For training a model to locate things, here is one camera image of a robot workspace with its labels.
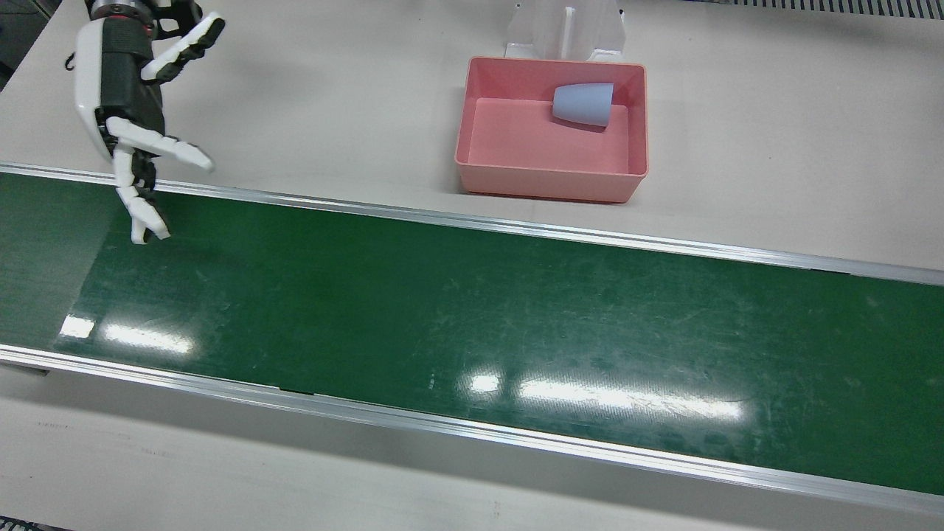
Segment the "black and white right hand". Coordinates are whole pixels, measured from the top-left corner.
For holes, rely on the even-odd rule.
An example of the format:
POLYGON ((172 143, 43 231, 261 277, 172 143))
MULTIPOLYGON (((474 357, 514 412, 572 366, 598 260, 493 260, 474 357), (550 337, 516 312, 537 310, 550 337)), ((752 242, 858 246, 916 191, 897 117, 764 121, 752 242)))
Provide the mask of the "black and white right hand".
POLYGON ((85 7, 90 20, 66 62, 74 72, 75 110, 111 163, 114 187, 131 219, 131 241, 169 238, 153 198, 154 159, 170 157, 207 172, 215 162, 167 134, 162 85, 205 56, 226 21, 215 11, 204 13, 195 1, 88 1, 85 7))

